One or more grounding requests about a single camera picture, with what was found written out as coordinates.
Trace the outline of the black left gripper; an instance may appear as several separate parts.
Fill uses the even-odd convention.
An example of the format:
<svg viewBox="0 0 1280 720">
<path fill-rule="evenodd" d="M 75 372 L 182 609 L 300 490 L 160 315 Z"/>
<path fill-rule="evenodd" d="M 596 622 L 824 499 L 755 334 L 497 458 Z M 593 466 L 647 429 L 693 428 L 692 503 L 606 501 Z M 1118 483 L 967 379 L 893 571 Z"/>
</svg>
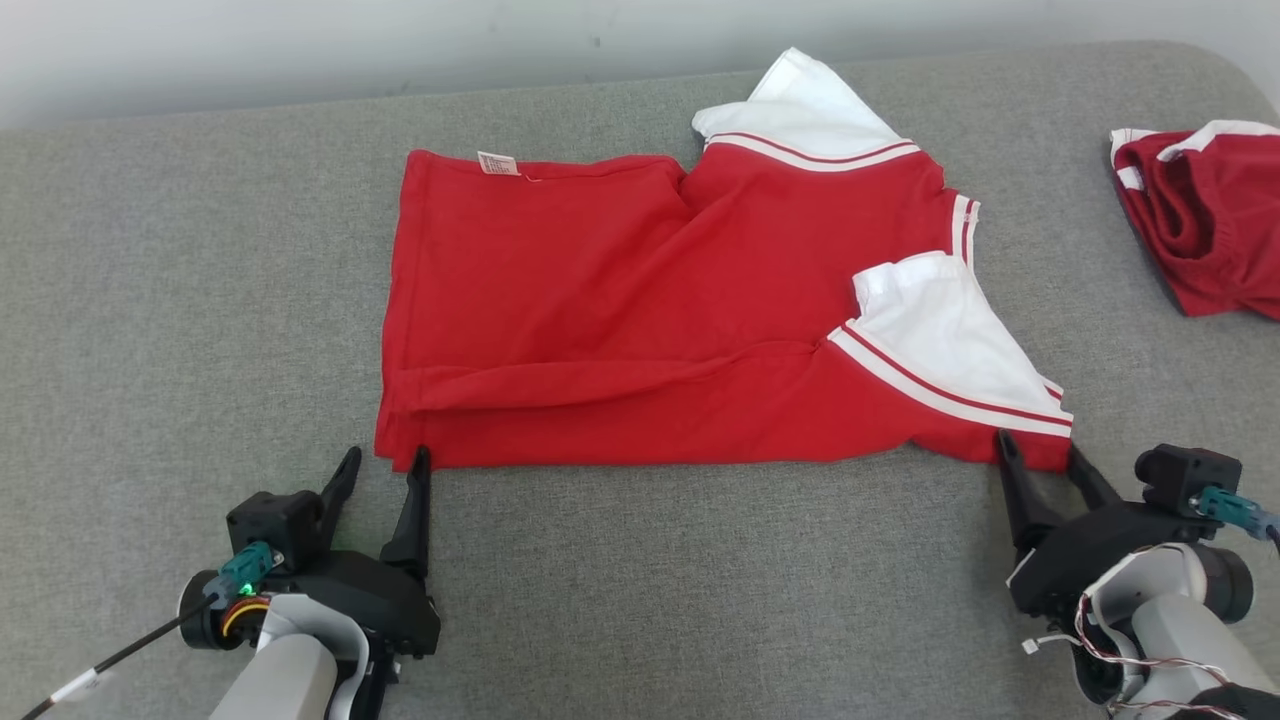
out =
<svg viewBox="0 0 1280 720">
<path fill-rule="evenodd" d="M 335 530 L 355 492 L 362 450 L 351 446 L 320 492 L 319 530 Z M 300 593 L 353 619 L 397 653 L 422 659 L 436 652 L 442 619 L 428 593 L 431 454 L 419 446 L 406 474 L 406 496 L 396 529 L 379 559 L 332 550 L 298 571 L 275 570 L 265 589 Z"/>
</svg>

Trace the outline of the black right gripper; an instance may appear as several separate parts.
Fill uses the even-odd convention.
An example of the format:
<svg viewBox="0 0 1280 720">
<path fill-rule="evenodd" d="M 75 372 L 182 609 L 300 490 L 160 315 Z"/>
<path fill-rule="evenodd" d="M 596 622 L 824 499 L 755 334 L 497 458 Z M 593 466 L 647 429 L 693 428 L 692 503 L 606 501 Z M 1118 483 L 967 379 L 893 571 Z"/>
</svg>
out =
<svg viewBox="0 0 1280 720">
<path fill-rule="evenodd" d="M 1009 589 L 1019 612 L 1064 619 L 1068 606 L 1129 553 L 1162 543 L 1201 539 L 1201 520 L 1138 502 L 1120 493 L 1071 443 L 1066 478 L 1091 512 L 1062 523 L 1030 482 L 1025 456 L 1010 430 L 995 441 L 1005 507 L 1016 551 L 1030 551 L 1014 570 Z"/>
</svg>

